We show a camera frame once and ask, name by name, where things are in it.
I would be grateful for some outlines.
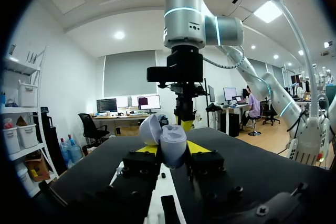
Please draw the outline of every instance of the black platform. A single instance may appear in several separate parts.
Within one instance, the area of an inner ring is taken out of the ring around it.
[[[334,176],[328,170],[300,164],[230,137],[211,128],[191,130],[188,140],[210,150],[218,150],[235,184],[243,186],[242,200],[265,202],[281,191],[292,192],[300,182],[309,185],[307,211],[325,218],[331,207],[326,197],[334,199]],[[114,137],[62,175],[52,188],[65,200],[80,199],[82,193],[104,189],[129,150],[143,147],[139,137]],[[195,200],[186,175],[186,167],[172,170],[174,185],[187,223],[201,223],[202,211]]]

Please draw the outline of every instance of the white shelving unit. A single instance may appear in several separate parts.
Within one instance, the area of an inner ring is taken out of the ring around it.
[[[29,153],[32,153],[36,150],[41,150],[46,162],[49,164],[49,166],[51,167],[52,171],[49,171],[49,176],[50,179],[46,180],[47,183],[51,182],[53,179],[58,178],[58,174],[55,170],[54,164],[51,160],[48,148],[47,148],[47,144],[46,144],[46,139],[44,136],[44,132],[43,132],[43,126],[42,126],[42,119],[41,119],[41,110],[40,110],[40,84],[41,84],[41,75],[42,75],[42,69],[43,69],[43,64],[44,64],[44,60],[45,60],[45,56],[47,53],[47,47],[45,47],[45,49],[37,56],[37,58],[39,56],[42,56],[41,62],[39,65],[35,65],[29,62],[22,62],[17,60],[16,58],[10,56],[8,58],[5,58],[4,62],[5,62],[5,70],[7,71],[11,71],[17,74],[22,74],[25,76],[29,76],[29,80],[30,80],[30,84],[34,84],[36,85],[36,81],[38,80],[37,83],[37,107],[35,108],[24,108],[24,107],[4,107],[1,108],[1,114],[23,114],[23,113],[29,113],[29,115],[31,115],[32,112],[37,112],[37,116],[38,116],[38,124],[39,124],[39,131],[41,134],[41,139],[42,139],[42,143],[39,143],[31,148],[23,148],[20,146],[21,151],[14,153],[14,154],[10,154],[9,158],[10,160],[14,161],[17,160],[18,158],[21,158]],[[34,182],[35,188],[32,191],[29,191],[28,194],[31,197],[34,197],[39,191],[39,187],[38,187],[38,182]]]
[[[4,107],[1,108],[1,114],[14,114],[14,113],[29,113],[38,112],[37,107],[25,108],[25,107]]]

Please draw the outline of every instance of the black office chair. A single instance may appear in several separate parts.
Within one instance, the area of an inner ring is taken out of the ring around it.
[[[107,125],[103,125],[102,127],[97,128],[95,123],[92,120],[92,117],[89,114],[80,113],[78,115],[84,125],[84,137],[93,138],[96,141],[98,141],[103,136],[110,134],[110,132],[107,131]]]
[[[262,105],[262,103],[260,103],[260,114],[259,114],[259,116],[256,116],[255,118],[250,118],[252,120],[252,124],[253,124],[253,131],[248,133],[249,136],[260,136],[261,135],[260,131],[256,131],[256,120],[261,118],[263,112],[264,112],[264,106]]]
[[[266,111],[266,118],[265,118],[265,120],[263,121],[262,124],[264,125],[267,121],[271,121],[272,126],[273,126],[273,123],[274,123],[275,121],[278,121],[279,124],[280,124],[280,120],[274,118],[274,116],[277,115],[277,114],[278,114],[278,113],[274,110],[273,105],[271,104],[271,109],[268,110],[268,111]]]

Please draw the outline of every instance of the white storage box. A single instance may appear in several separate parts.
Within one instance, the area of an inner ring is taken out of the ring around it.
[[[20,151],[19,140],[17,138],[17,128],[10,128],[3,130],[5,136],[5,143],[9,154]]]
[[[35,126],[36,124],[17,127],[19,140],[24,148],[30,148],[38,144]]]
[[[33,181],[28,175],[28,169],[23,163],[16,165],[16,173],[28,193],[35,189]]]
[[[37,86],[19,81],[18,106],[37,107]]]

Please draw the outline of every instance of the shelf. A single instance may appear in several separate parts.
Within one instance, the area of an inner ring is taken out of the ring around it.
[[[18,159],[20,157],[26,156],[29,153],[37,151],[38,149],[41,149],[43,147],[44,147],[44,144],[37,144],[37,145],[35,145],[35,146],[31,147],[31,148],[27,148],[27,149],[24,149],[22,147],[21,151],[19,151],[17,153],[10,154],[9,158],[10,158],[10,160],[14,161],[14,160],[16,160],[16,159]]]
[[[1,114],[38,112],[38,107],[2,107]]]
[[[31,76],[36,71],[40,71],[40,67],[29,62],[20,61],[12,56],[5,57],[5,70]]]
[[[52,180],[56,178],[56,175],[53,172],[49,171],[49,174],[50,179],[46,180],[47,184],[49,184]],[[28,193],[31,198],[33,198],[40,191],[38,184],[39,182],[34,182],[35,188]]]

